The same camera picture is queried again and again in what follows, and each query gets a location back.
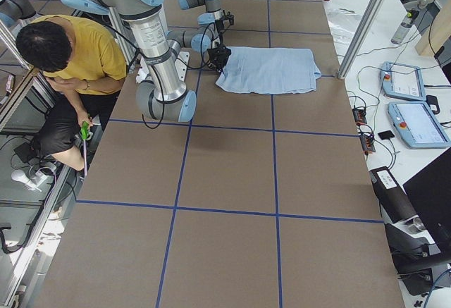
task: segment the person's leg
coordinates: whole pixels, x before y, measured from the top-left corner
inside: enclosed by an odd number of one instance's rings
[[[91,116],[99,114],[101,129],[105,130],[106,124],[113,112],[119,92],[109,95],[83,95],[82,101]]]
[[[50,111],[44,126],[36,136],[42,156],[52,155],[63,164],[80,171],[84,167],[80,150],[74,146],[74,136],[80,131],[77,113],[65,97]]]
[[[72,148],[64,152],[53,153],[52,156],[76,171],[81,171],[85,167],[85,160],[77,146],[72,146]]]

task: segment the white table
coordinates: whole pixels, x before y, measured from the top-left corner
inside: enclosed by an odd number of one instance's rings
[[[369,0],[330,0],[324,1],[323,4],[329,21],[336,20],[343,23],[342,25],[346,25],[348,30],[355,30],[357,29],[359,22],[359,15],[362,16],[364,14],[368,2]],[[357,16],[348,16],[346,18],[342,13],[342,10],[339,10],[340,8],[354,11]],[[390,39],[404,16],[405,10],[400,0],[385,0],[380,11],[378,12],[377,18],[366,36],[361,49],[359,50],[359,54],[383,47],[396,47],[396,45],[390,42]],[[401,185],[409,180],[424,166],[434,160],[437,156],[443,153],[445,149],[409,149],[407,145],[398,138],[387,112],[387,103],[390,101],[396,101],[397,99],[386,97],[383,95],[383,92],[379,94],[381,90],[381,82],[379,79],[380,71],[378,69],[364,68],[362,71],[361,69],[365,66],[381,67],[381,64],[384,61],[396,61],[397,63],[409,64],[420,68],[436,66],[437,62],[434,58],[419,56],[417,54],[414,48],[415,44],[420,39],[419,35],[418,37],[414,37],[417,34],[418,31],[415,27],[413,27],[404,40],[404,42],[406,42],[409,39],[413,39],[409,44],[402,45],[398,48],[373,51],[370,54],[364,54],[356,57],[351,70],[345,78],[348,91],[352,91],[355,95],[363,98],[367,105],[374,105],[377,100],[359,90],[357,74],[360,71],[359,80],[361,89],[379,97],[379,106],[377,108],[369,107],[366,110],[366,119],[375,133],[379,133],[384,130],[391,130],[396,135],[396,137],[392,139],[392,143],[399,153],[397,153],[396,164],[391,169],[391,172]],[[334,36],[334,40],[335,49],[337,51],[338,58],[341,61],[343,56],[346,54],[350,39]],[[449,82],[439,67],[421,70],[421,73],[423,75],[425,85],[449,85]],[[451,121],[451,89],[426,89],[426,93],[435,95],[438,98],[440,113],[437,115],[437,119],[440,122]],[[350,103],[351,105],[354,105],[355,103],[356,106],[363,106],[363,102],[356,98],[350,98]],[[393,149],[387,140],[383,141],[383,143],[390,150]],[[375,143],[375,145],[376,153],[370,154],[367,160],[369,170],[381,166],[388,166],[390,163],[390,153],[379,143]],[[416,238],[420,236],[426,236],[428,239],[431,239],[431,237],[425,233],[414,235]],[[413,307],[413,304],[417,300],[424,302],[425,298],[420,296],[411,296],[401,281],[400,286],[406,307]],[[428,308],[443,307],[451,307],[451,288],[443,288],[434,291],[431,299],[429,300]]]

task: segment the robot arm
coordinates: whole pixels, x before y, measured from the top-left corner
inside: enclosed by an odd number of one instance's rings
[[[36,11],[28,0],[0,0],[0,20],[11,27],[17,20],[34,17]]]
[[[217,38],[217,31],[211,28],[215,20],[201,25],[200,38],[193,33],[185,32],[180,37],[180,34],[173,32],[169,34],[168,41],[160,19],[163,0],[61,1],[81,11],[104,15],[109,13],[109,7],[115,7],[119,16],[129,23],[154,82],[141,83],[138,87],[137,105],[141,112],[154,119],[191,120],[196,107],[196,94],[187,90],[185,83],[179,79],[173,55],[179,51],[178,47],[186,46],[185,35],[189,35],[191,46],[198,47],[201,53],[210,47],[211,41]]]
[[[198,22],[204,27],[214,25],[214,38],[211,47],[208,48],[209,67],[222,72],[227,64],[231,51],[223,44],[223,32],[225,32],[224,22],[227,21],[229,27],[234,23],[234,15],[226,13],[221,8],[219,0],[178,0],[182,10],[205,5],[206,13],[200,15]]]

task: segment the computer monitor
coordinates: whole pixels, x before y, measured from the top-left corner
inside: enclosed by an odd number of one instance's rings
[[[441,252],[451,252],[451,149],[404,184],[404,190]]]

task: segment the folded towel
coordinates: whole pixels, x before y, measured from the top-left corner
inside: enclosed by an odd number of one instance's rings
[[[230,47],[216,84],[234,93],[306,93],[316,91],[321,72],[310,49]]]

